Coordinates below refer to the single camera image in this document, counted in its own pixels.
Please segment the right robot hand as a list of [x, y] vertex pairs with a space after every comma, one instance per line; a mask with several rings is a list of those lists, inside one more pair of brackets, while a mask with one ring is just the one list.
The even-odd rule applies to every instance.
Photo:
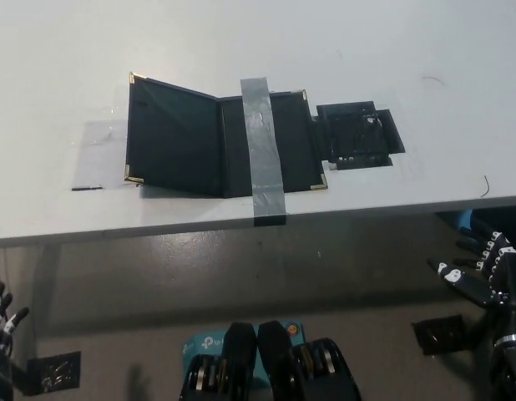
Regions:
[[502, 231], [481, 221], [459, 229], [457, 247], [470, 258], [444, 261], [429, 258], [427, 264], [443, 283], [493, 317], [493, 345], [516, 343], [516, 248]]

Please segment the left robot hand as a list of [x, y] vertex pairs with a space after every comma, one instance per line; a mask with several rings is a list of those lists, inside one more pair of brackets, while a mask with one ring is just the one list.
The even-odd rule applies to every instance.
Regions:
[[13, 301], [13, 295], [5, 292], [5, 283], [0, 281], [0, 373], [8, 375], [11, 370], [11, 353], [13, 349], [13, 334], [29, 312], [29, 307], [18, 309], [11, 317], [7, 311]]

